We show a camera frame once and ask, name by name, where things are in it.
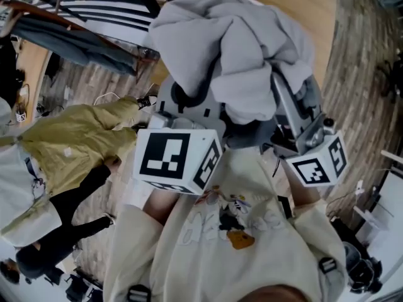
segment person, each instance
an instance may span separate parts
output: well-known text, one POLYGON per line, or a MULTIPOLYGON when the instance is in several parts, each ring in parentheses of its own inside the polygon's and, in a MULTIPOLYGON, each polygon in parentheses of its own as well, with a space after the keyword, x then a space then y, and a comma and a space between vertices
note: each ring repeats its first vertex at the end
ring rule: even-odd
POLYGON ((104 301, 337 301, 344 248, 316 189, 283 162, 295 204, 286 220, 260 158, 226 151, 195 198, 153 190, 118 215, 104 301))
POLYGON ((28 279, 36 279, 44 274, 49 276, 54 272, 55 266, 72 253, 79 240, 93 236, 114 224, 115 218, 108 213, 79 226, 73 226, 71 222, 78 206, 105 184, 109 175, 118 170, 120 163, 118 157, 108 158, 104 164, 91 170, 78 188, 50 198, 50 204, 57 212, 61 226, 35 243, 19 249, 16 260, 0 262, 1 274, 13 284, 19 283, 21 273, 28 279))
MULTIPOLYGON (((49 198, 79 187, 89 171, 107 157, 123 157, 135 145, 137 132, 130 127, 117 130, 116 126, 155 102, 155 96, 146 96, 69 106, 17 136, 0 138, 0 236, 13 246, 24 247, 40 238, 33 232, 19 237, 25 241, 12 241, 16 238, 13 232, 19 232, 27 219, 32 225, 46 223, 47 232, 56 228, 36 212, 45 210, 49 198)), ((10 105, 0 98, 0 124, 8 123, 10 112, 10 105)))

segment wooden floor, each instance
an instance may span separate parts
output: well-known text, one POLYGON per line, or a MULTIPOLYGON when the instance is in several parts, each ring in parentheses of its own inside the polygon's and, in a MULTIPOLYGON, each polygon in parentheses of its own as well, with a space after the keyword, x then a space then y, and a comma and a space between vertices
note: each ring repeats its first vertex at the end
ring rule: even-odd
MULTIPOLYGON (((370 197, 367 192, 357 198, 352 193, 356 183, 362 179, 363 187, 370 190, 380 180, 384 173, 380 169, 390 165, 381 157, 380 150, 387 148, 393 152, 402 135, 401 124, 392 121, 394 107, 388 99, 380 97, 380 91, 386 85, 385 78, 375 72, 375 66, 383 60, 393 61, 401 46, 397 17, 396 11, 382 9, 376 0, 338 0, 334 43, 322 95, 324 110, 336 119, 338 128, 344 133, 350 166, 336 187, 321 189, 321 193, 330 202, 329 215, 341 216, 350 226, 358 221, 352 207, 355 204, 364 207, 370 197)), ((138 97, 149 88, 147 74, 150 70, 148 68, 136 84, 133 77, 112 74, 96 65, 83 68, 64 62, 54 86, 43 89, 44 103, 50 109, 61 104, 93 104, 97 96, 110 91, 119 96, 138 97), (71 88, 67 101, 63 98, 66 86, 71 88)), ((275 158, 267 153, 265 159, 268 170, 272 171, 275 158)), ((112 181, 79 207, 76 223, 98 218, 103 211, 117 212, 122 196, 132 187, 129 166, 123 164, 112 181)), ((278 194, 288 195, 288 183, 281 169, 274 184, 278 194)), ((105 274, 112 231, 113 227, 83 240, 83 252, 77 259, 84 272, 100 281, 105 274)))

